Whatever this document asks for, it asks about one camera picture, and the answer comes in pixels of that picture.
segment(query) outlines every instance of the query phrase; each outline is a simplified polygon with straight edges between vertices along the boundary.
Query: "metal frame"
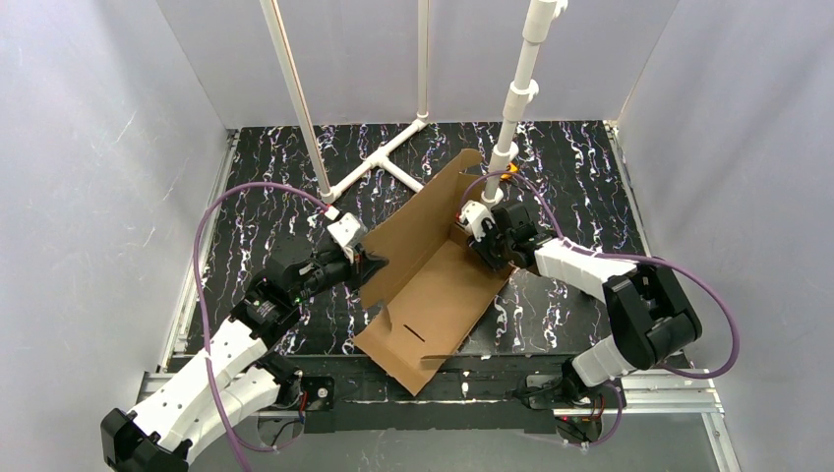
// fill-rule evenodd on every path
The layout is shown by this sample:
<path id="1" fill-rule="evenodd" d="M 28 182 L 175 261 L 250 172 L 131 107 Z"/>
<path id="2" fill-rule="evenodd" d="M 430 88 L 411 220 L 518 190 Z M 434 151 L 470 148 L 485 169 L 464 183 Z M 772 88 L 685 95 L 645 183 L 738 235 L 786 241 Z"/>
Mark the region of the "metal frame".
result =
<path id="1" fill-rule="evenodd" d="M 237 130 L 229 135 L 229 149 L 224 155 L 223 161 L 220 163 L 217 177 L 214 179 L 214 187 L 208 196 L 206 207 L 211 205 L 212 202 L 217 200 L 217 197 L 226 191 L 226 184 L 229 180 L 234 154 L 237 152 L 237 145 L 239 143 L 240 130 Z M 220 218 L 220 211 L 215 212 L 214 216 L 206 223 L 206 234 L 209 236 L 203 238 L 203 243 L 200 247 L 200 266 L 202 267 L 206 267 L 206 262 L 209 259 L 209 248 L 211 247 L 212 235 L 214 234 L 214 227 L 217 224 L 218 218 Z M 174 354 L 183 353 L 186 349 L 188 331 L 191 327 L 191 320 L 194 317 L 194 309 L 197 306 L 197 287 L 194 283 L 192 264 L 191 258 L 189 258 L 185 280 L 183 281 L 182 290 L 180 290 L 180 298 L 177 301 L 176 316 L 171 325 L 171 330 L 168 331 L 168 338 L 165 340 L 162 356 L 157 363 L 161 372 L 168 370 L 168 363 Z"/>
<path id="2" fill-rule="evenodd" d="M 145 375 L 138 401 L 148 398 L 173 376 L 173 374 Z M 623 391 L 628 404 L 628 407 L 623 410 L 624 414 L 694 413 L 720 417 L 724 413 L 724 407 L 712 381 L 690 381 L 660 369 L 644 371 L 623 378 Z M 556 416 L 591 413 L 590 409 L 579 408 L 553 411 Z M 616 411 L 614 408 L 609 408 L 606 413 L 615 414 Z M 295 415 L 297 415 L 295 412 L 279 411 L 261 413 L 262 417 Z"/>
<path id="3" fill-rule="evenodd" d="M 611 142 L 611 149 L 614 153 L 614 161 L 617 163 L 617 169 L 620 171 L 620 175 L 623 177 L 623 186 L 625 187 L 625 194 L 628 197 L 628 204 L 631 206 L 631 213 L 633 214 L 635 225 L 637 226 L 637 232 L 640 234 L 640 240 L 643 243 L 643 251 L 645 251 L 646 256 L 651 256 L 651 251 L 649 250 L 648 246 L 648 238 L 646 237 L 645 228 L 643 226 L 643 220 L 640 215 L 639 206 L 637 206 L 637 201 L 634 197 L 634 190 L 631 186 L 631 178 L 628 175 L 626 158 L 623 153 L 623 148 L 620 146 L 619 142 L 618 134 L 620 129 L 617 127 L 616 121 L 605 121 L 604 123 L 605 131 L 608 134 L 608 140 Z M 715 403 L 718 406 L 718 408 L 715 411 L 708 411 L 709 408 L 707 408 L 705 409 L 705 411 L 702 411 L 700 413 L 701 418 L 704 422 L 706 435 L 709 438 L 710 445 L 712 445 L 712 453 L 715 456 L 716 463 L 718 464 L 718 470 L 720 470 L 721 472 L 741 471 L 742 469 L 739 466 L 739 460 L 736 458 L 736 451 L 733 449 L 733 444 L 730 441 L 730 434 L 727 432 L 727 426 L 724 424 L 724 408 L 723 406 L 721 406 L 721 399 L 718 397 L 718 390 L 715 389 L 715 383 L 713 383 L 712 381 L 690 381 L 671 374 L 670 376 L 672 376 L 675 379 L 678 379 L 679 382 L 689 382 L 690 385 L 694 383 L 709 382 L 708 390 L 711 391 L 712 394 L 715 396 Z M 626 385 L 626 380 L 633 377 L 635 376 L 628 376 L 627 378 L 624 378 L 623 384 Z M 689 399 L 695 399 L 695 397 L 690 397 L 690 395 L 691 393 L 688 392 L 682 395 L 673 396 L 676 396 L 678 401 L 687 401 Z M 666 413 L 668 412 L 666 411 L 666 408 L 668 408 L 668 406 L 671 404 L 665 404 L 664 402 L 672 398 L 663 395 L 657 398 L 651 398 L 651 396 L 646 396 L 644 399 L 648 400 L 649 402 L 654 400 L 654 404 L 650 407 L 650 409 L 653 410 L 651 412 Z M 629 405 L 625 411 L 628 411 L 632 408 L 632 400 L 629 400 L 628 402 Z"/>
<path id="4" fill-rule="evenodd" d="M 264 19 L 267 21 L 272 45 L 281 65 L 281 72 L 301 127 L 301 134 L 304 136 L 307 154 L 310 155 L 310 162 L 316 172 L 319 193 L 325 203 L 332 204 L 338 200 L 351 185 L 371 169 L 377 167 L 386 170 L 414 192 L 419 192 L 423 188 L 423 184 L 391 162 L 388 156 L 395 148 L 408 141 L 411 136 L 421 131 L 429 123 L 427 78 L 429 67 L 429 2 L 430 0 L 418 0 L 417 2 L 417 118 L 397 136 L 367 156 L 356 169 L 339 183 L 331 186 L 328 180 L 328 171 L 322 159 L 319 141 L 316 138 L 316 131 L 310 119 L 310 110 L 307 109 L 307 101 L 304 98 L 304 92 L 301 90 L 301 80 L 298 77 L 298 70 L 292 57 L 292 50 L 278 7 L 278 0 L 261 0 L 261 8 L 264 11 Z"/>

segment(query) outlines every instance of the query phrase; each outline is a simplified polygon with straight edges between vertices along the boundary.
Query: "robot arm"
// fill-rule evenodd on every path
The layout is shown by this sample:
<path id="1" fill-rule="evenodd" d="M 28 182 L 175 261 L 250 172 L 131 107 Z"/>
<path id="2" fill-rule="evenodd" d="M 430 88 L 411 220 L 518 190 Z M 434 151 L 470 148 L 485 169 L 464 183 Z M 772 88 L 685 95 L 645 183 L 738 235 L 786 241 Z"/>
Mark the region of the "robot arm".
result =
<path id="1" fill-rule="evenodd" d="M 301 302 L 338 283 L 356 290 L 387 264 L 365 252 L 360 242 L 368 229 L 355 216 L 331 207 L 326 217 L 328 238 L 319 248 L 295 264 L 269 259 L 211 338 L 214 380 L 232 426 L 276 402 L 291 403 L 297 394 L 302 373 L 270 351 L 300 320 Z M 184 471 L 224 433 L 209 388 L 208 357 L 202 349 L 153 395 L 128 412 L 115 408 L 105 416 L 101 439 L 107 465 L 120 471 Z"/>
<path id="2" fill-rule="evenodd" d="M 538 231 L 519 202 L 463 208 L 469 246 L 491 268 L 507 264 L 573 285 L 602 301 L 612 334 L 563 365 L 562 391 L 578 399 L 594 386 L 651 369 L 701 335 L 701 324 L 668 268 L 601 259 Z"/>

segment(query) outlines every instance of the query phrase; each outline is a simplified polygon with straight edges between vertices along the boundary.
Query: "cardboard box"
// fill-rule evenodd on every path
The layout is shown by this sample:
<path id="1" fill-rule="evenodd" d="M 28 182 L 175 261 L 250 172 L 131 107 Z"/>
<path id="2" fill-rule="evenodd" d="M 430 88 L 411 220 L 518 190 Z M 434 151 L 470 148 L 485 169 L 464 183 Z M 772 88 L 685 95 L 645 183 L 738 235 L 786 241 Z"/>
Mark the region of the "cardboard box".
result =
<path id="1" fill-rule="evenodd" d="M 462 172 L 481 161 L 477 150 L 462 151 L 362 241 L 389 264 L 360 291 L 365 309 L 380 302 L 383 308 L 354 343 L 414 395 L 457 351 L 511 274 L 491 271 L 454 223 L 463 191 L 477 178 Z"/>

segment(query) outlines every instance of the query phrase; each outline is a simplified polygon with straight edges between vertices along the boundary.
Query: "purple cable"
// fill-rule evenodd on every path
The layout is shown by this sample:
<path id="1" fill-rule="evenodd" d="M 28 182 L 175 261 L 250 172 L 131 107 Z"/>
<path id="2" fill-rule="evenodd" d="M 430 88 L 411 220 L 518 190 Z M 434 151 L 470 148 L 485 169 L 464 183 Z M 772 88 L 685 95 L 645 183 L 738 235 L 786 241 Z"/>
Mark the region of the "purple cable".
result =
<path id="1" fill-rule="evenodd" d="M 521 182 L 524 183 L 524 185 L 527 186 L 528 189 L 530 189 L 530 192 L 532 192 L 533 195 L 536 197 L 536 199 L 538 199 L 539 205 L 542 207 L 542 210 L 547 214 L 548 218 L 550 218 L 550 222 L 553 225 L 553 230 L 556 231 L 556 235 L 559 236 L 559 239 L 565 238 L 565 234 L 563 234 L 562 229 L 559 227 L 559 224 L 556 222 L 556 216 L 553 214 L 553 211 L 550 209 L 550 207 L 545 203 L 544 197 L 542 197 L 542 194 L 539 192 L 539 190 L 536 188 L 536 186 L 534 186 L 533 183 L 530 182 L 530 180 L 527 177 L 524 177 L 523 175 L 520 175 L 520 174 L 516 174 L 514 172 L 509 172 L 509 171 L 506 171 L 506 170 L 498 170 L 498 171 L 490 172 L 490 173 L 487 173 L 487 174 L 484 174 L 484 175 L 478 177 L 477 179 L 472 181 L 471 184 L 469 184 L 469 187 L 466 187 L 466 190 L 463 191 L 463 195 L 460 197 L 460 205 L 458 205 L 457 207 L 458 208 L 463 208 L 463 204 L 466 203 L 466 197 L 469 195 L 470 192 L 472 192 L 472 189 L 474 189 L 476 185 L 478 185 L 479 183 L 483 182 L 484 180 L 486 180 L 490 177 L 494 177 L 496 175 L 503 175 L 503 174 L 511 175 L 513 179 L 520 180 Z"/>
<path id="2" fill-rule="evenodd" d="M 223 423 L 223 428 L 226 430 L 226 438 L 229 440 L 229 445 L 231 445 L 232 447 L 232 452 L 234 452 L 235 458 L 240 464 L 240 467 L 245 471 L 251 471 L 252 466 L 249 465 L 249 461 L 243 454 L 243 450 L 240 448 L 241 444 L 243 444 L 246 448 L 257 451 L 266 452 L 273 451 L 274 449 L 272 449 L 271 447 L 258 447 L 243 442 L 235 434 L 234 430 L 232 429 L 232 425 L 229 422 L 229 417 L 228 415 L 226 415 L 226 411 L 223 409 L 223 402 L 220 399 L 220 391 L 217 388 L 217 381 L 214 379 L 214 369 L 211 366 L 211 330 L 209 329 L 209 308 L 206 305 L 206 297 L 204 296 L 203 284 L 201 283 L 203 278 L 201 276 L 200 271 L 200 243 L 203 240 L 203 230 L 206 228 L 206 223 L 209 222 L 211 214 L 214 212 L 215 209 L 217 209 L 217 207 L 220 206 L 220 204 L 223 203 L 224 200 L 231 197 L 232 195 L 239 194 L 245 190 L 257 188 L 275 189 L 281 190 L 283 192 L 288 192 L 292 195 L 296 195 L 298 197 L 307 199 L 310 202 L 313 202 L 317 207 L 321 208 L 322 211 L 328 210 L 328 205 L 322 202 L 321 200 L 317 199 L 316 197 L 313 197 L 307 192 L 294 189 L 288 185 L 275 184 L 272 182 L 250 182 L 248 184 L 242 184 L 238 185 L 237 187 L 233 187 L 224 192 L 223 195 L 217 197 L 217 200 L 215 200 L 211 205 L 209 205 L 206 212 L 203 213 L 203 219 L 200 220 L 200 224 L 197 226 L 197 235 L 194 237 L 194 252 L 192 254 L 192 266 L 194 270 L 194 283 L 197 285 L 197 296 L 200 301 L 200 313 L 203 317 L 203 348 L 206 349 L 206 353 L 209 354 L 209 357 L 206 357 L 208 387 L 211 389 L 211 397 L 214 399 L 214 406 L 217 407 L 217 413 L 220 415 L 220 421 Z"/>

